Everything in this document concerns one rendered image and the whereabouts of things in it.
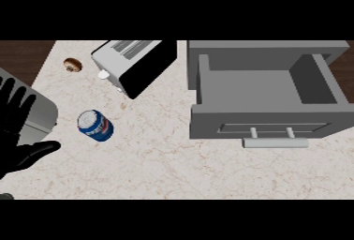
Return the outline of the grey rounded appliance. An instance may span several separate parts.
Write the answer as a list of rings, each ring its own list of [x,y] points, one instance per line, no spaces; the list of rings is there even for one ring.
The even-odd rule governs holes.
[[[25,125],[21,130],[21,137],[18,144],[34,144],[42,142],[46,136],[52,133],[58,119],[58,107],[56,104],[27,85],[24,84],[9,72],[0,68],[0,77],[3,80],[8,78],[15,79],[12,92],[24,86],[27,88],[25,98],[30,95],[36,95],[36,102],[33,104],[31,112]]]

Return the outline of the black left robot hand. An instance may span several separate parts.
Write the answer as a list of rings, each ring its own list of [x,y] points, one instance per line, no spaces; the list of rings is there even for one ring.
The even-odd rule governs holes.
[[[19,145],[21,130],[36,102],[36,95],[25,96],[27,88],[19,87],[11,96],[15,79],[0,77],[0,179],[8,173],[27,170],[36,162],[59,148],[58,141]]]

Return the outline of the silver toaster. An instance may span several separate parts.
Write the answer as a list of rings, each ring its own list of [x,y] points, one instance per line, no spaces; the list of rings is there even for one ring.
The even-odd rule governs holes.
[[[99,77],[134,99],[177,59],[177,41],[108,40],[92,58]]]

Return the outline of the blue can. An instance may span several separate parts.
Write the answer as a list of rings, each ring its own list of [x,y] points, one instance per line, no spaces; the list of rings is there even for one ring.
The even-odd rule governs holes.
[[[98,142],[105,142],[114,134],[112,123],[98,110],[86,111],[78,116],[77,128]]]

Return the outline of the grey open drawer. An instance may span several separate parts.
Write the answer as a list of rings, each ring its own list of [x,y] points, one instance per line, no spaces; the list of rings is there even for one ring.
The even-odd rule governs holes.
[[[286,70],[213,70],[198,61],[198,103],[191,109],[192,139],[239,139],[247,148],[304,148],[354,127],[345,99],[319,54]]]

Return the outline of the brown round pastry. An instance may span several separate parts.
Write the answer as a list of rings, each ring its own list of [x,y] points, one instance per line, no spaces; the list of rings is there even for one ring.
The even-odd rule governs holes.
[[[75,58],[67,58],[64,61],[64,66],[68,71],[80,72],[81,71],[81,63]]]

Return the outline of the grey drawer cabinet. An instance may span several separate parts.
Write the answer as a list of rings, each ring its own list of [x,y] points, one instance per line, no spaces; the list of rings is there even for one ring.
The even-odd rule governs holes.
[[[196,89],[202,54],[213,70],[288,70],[304,54],[320,54],[331,65],[348,48],[344,40],[189,40],[188,89]]]

